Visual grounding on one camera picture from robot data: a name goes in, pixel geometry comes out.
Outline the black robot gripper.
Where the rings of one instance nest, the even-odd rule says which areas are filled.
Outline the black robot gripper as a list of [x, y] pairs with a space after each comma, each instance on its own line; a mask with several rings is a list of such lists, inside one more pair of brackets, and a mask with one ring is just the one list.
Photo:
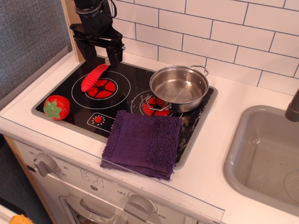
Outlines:
[[96, 57], [94, 46], [107, 48], [107, 56], [112, 69], [122, 62], [122, 34], [112, 24], [117, 16], [116, 5], [76, 5], [75, 12], [81, 22], [72, 24], [74, 40], [86, 61]]

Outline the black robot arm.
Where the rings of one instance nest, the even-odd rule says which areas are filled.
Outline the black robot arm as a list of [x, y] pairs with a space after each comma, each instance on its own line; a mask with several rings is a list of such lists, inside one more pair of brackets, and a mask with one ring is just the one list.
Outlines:
[[114, 12], [110, 10], [107, 0], [76, 0], [75, 12], [81, 22], [71, 24], [74, 40], [86, 61], [97, 56], [95, 47], [105, 48], [111, 68], [115, 69], [123, 58], [123, 35], [113, 28], [113, 18], [117, 8], [112, 1]]

